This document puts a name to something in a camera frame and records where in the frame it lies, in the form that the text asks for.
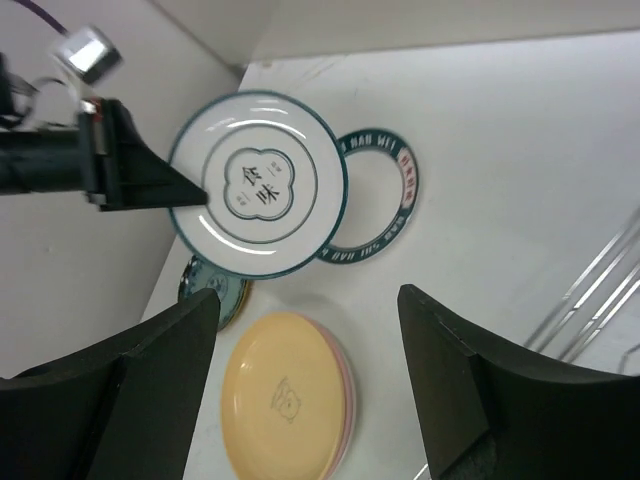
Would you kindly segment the yellow patterned brown plate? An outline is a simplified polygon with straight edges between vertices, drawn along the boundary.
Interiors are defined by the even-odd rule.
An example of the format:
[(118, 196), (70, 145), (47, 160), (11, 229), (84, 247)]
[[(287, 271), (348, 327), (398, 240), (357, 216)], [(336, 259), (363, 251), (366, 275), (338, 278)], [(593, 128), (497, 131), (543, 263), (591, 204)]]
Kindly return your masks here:
[(220, 300), (220, 318), (218, 330), (230, 326), (241, 314), (251, 290), (251, 283), (246, 280), (231, 279), (225, 295)]

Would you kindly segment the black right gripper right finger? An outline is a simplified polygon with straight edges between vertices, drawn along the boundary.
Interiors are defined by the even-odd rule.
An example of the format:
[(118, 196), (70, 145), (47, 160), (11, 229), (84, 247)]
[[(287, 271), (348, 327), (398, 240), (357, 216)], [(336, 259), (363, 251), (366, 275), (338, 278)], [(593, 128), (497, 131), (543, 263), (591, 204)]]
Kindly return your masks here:
[(639, 381), (535, 353), (413, 285), (399, 322), (435, 479), (635, 479)]

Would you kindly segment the pink plate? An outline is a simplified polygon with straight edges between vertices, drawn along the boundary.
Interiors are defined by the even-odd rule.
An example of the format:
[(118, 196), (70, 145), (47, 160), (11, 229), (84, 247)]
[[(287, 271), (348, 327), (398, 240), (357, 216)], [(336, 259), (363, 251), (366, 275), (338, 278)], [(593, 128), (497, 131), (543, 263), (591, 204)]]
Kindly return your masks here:
[(340, 447), (334, 457), (333, 463), (325, 475), (325, 479), (331, 479), (336, 471), (339, 469), (340, 464), (344, 460), (350, 443), (352, 436), (355, 431), (356, 422), (357, 422), (357, 391), (356, 391), (356, 382), (354, 379), (353, 371), (351, 368), (350, 361), (346, 352), (338, 341), (338, 339), (333, 335), (333, 333), (324, 327), (319, 322), (308, 319), (308, 321), (314, 325), (316, 329), (318, 329), (321, 334), (324, 336), (326, 342), (329, 344), (331, 349), (333, 350), (334, 356), (340, 366), (344, 390), (345, 390), (345, 421), (343, 427), (343, 435)]

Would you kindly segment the metal wire dish rack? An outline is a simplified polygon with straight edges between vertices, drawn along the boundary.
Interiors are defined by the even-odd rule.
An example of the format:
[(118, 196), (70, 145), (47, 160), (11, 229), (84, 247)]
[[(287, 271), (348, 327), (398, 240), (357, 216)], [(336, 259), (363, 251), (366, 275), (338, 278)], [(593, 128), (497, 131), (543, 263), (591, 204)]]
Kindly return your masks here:
[(530, 337), (517, 345), (583, 367), (579, 364), (580, 357), (595, 345), (614, 317), (638, 293), (639, 219), (632, 216)]

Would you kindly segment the beige plate with line pattern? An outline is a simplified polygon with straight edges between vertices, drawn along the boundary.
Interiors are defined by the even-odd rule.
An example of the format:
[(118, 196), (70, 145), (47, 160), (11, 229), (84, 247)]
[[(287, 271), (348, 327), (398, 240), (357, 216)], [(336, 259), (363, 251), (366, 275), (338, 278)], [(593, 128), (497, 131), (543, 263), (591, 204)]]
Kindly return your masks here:
[(301, 101), (268, 90), (222, 96), (181, 127), (169, 164), (208, 196), (169, 211), (195, 255), (249, 279), (288, 275), (334, 237), (348, 172), (337, 138)]

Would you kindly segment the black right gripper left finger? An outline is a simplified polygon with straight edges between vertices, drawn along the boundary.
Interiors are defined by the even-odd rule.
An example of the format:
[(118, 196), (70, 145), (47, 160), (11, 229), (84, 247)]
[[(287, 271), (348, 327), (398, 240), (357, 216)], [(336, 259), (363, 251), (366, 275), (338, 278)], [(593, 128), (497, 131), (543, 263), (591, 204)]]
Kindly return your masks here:
[(180, 479), (217, 336), (203, 289), (1, 381), (4, 479)]

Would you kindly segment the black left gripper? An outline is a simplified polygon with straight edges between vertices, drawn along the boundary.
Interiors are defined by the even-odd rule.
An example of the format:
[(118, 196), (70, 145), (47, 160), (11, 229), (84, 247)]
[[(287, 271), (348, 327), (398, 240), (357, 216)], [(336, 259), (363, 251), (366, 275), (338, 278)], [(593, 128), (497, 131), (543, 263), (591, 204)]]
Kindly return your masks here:
[(118, 100), (81, 101), (78, 126), (24, 131), (1, 63), (1, 194), (82, 191), (102, 211), (205, 205), (208, 194), (156, 155)]

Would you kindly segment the yellow bear plate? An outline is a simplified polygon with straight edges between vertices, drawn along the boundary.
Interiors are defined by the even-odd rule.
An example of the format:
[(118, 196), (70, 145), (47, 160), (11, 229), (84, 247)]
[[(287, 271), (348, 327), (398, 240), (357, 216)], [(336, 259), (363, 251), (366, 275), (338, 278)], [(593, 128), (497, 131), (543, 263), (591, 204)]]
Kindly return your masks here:
[(240, 479), (323, 479), (347, 419), (343, 368), (305, 317), (276, 312), (254, 322), (226, 366), (220, 421)]

